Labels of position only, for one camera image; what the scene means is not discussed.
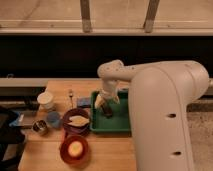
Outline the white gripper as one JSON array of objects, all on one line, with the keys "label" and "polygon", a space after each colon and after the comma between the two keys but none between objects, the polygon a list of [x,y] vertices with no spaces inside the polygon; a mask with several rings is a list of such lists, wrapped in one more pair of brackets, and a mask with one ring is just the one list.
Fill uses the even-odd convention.
[{"label": "white gripper", "polygon": [[114,99],[115,103],[119,104],[120,99],[117,93],[117,85],[118,82],[115,80],[103,80],[102,81],[102,88],[100,90],[100,95],[97,96],[95,100],[95,108],[99,108],[105,104],[104,99]]}]

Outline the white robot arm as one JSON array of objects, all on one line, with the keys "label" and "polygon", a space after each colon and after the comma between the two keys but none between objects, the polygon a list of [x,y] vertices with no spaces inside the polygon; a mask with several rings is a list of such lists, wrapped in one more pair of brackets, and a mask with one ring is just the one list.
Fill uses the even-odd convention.
[{"label": "white robot arm", "polygon": [[196,61],[100,65],[97,105],[117,101],[117,85],[129,83],[128,106],[137,171],[195,171],[187,105],[209,87],[209,74]]}]

